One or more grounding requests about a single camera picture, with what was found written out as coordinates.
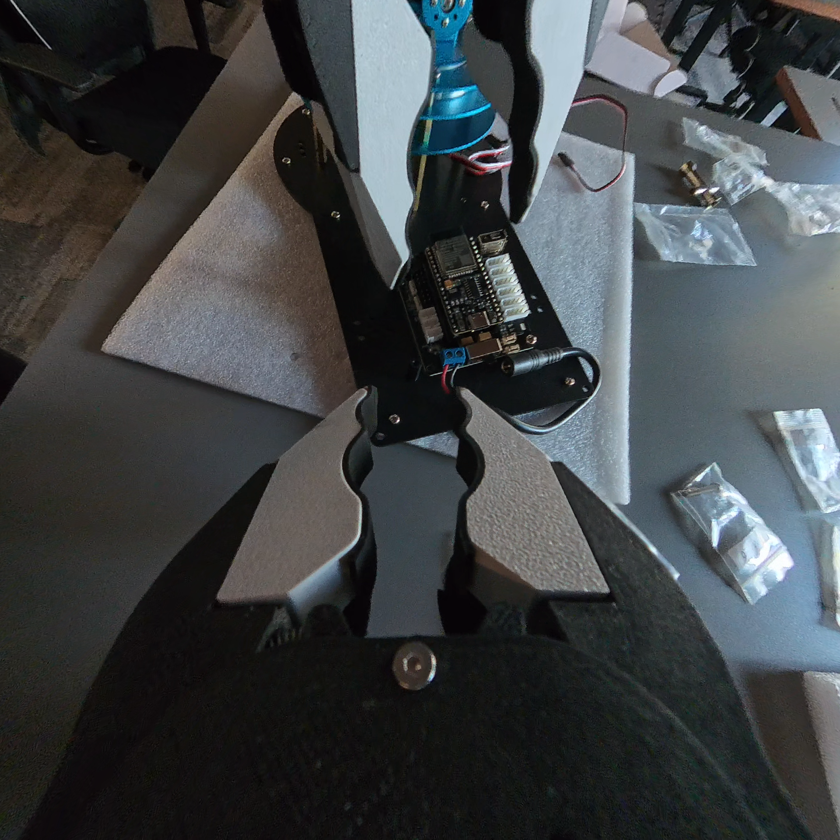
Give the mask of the cluster of labelled screw bags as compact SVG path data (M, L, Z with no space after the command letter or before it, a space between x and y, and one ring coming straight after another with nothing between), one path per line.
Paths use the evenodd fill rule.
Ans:
M839 628L839 452L822 408L759 416L804 510L818 563L822 623ZM795 567L781 537L716 463L669 492L678 520L715 572L750 605Z

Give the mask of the black control circuit board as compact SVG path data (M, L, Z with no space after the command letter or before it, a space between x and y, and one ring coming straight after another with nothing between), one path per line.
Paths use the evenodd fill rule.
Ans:
M421 372L452 374L537 348L510 243L504 227L447 232L413 259L399 291Z

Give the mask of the white cardboard box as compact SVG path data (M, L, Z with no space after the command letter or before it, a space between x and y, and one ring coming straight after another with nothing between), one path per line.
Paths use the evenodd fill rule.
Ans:
M662 98L687 83L641 3L610 1L586 70L630 91Z

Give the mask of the black office chair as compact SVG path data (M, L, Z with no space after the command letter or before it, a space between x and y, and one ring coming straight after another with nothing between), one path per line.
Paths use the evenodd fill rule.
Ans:
M48 125L149 181L226 65L204 4L182 3L194 47L160 47L148 2L2 1L2 107L17 137L44 155Z

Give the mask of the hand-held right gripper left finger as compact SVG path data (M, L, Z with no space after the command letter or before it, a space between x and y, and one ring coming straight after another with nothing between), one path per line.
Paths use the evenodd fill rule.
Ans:
M362 486L373 468L376 408L375 388L360 389L278 459L219 605L370 612L376 546Z

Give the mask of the brass metal coupling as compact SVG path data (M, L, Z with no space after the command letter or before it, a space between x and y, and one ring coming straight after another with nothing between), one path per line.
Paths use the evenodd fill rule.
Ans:
M682 183L694 201L701 207L716 207L721 201L720 188L708 184L699 174L693 161L686 161L679 168Z

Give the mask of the wood edged grey desk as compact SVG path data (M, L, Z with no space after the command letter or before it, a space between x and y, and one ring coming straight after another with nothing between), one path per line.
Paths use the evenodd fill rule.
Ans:
M775 83L800 134L839 145L839 80L785 66Z

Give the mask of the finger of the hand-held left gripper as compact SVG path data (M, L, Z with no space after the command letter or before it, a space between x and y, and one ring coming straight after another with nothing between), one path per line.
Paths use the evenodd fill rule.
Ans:
M593 1L473 3L471 72L507 125L514 224L539 193L606 8Z
M431 40L405 1L309 2L319 127L339 156L353 215L381 281L410 258L410 147L431 86Z

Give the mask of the empty clear plastic bag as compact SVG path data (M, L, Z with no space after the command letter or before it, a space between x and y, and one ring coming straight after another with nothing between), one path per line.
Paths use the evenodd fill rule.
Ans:
M765 176L761 187L782 205L793 235L839 233L839 185L777 182Z
M737 135L719 132L689 118L682 118L681 128L686 147L703 152L716 161L738 155L751 165L764 167L768 164L764 150Z
M729 205L774 184L762 166L745 154L730 154L711 168L712 184Z
M648 243L666 262L756 267L739 222L725 208L634 203Z

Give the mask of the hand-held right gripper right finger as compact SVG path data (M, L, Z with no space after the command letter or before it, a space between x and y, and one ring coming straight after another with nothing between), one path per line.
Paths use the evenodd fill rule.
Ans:
M455 593L482 607L602 601L610 588L550 459L465 387Z

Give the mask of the white foam sheet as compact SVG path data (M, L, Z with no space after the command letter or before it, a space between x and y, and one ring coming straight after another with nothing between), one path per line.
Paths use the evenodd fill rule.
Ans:
M274 162L277 130L301 105L291 93L118 320L104 353L315 417L356 391L316 229ZM593 404L534 443L619 505L631 496L632 154L627 164L600 196L554 164L517 228L572 344L602 367Z

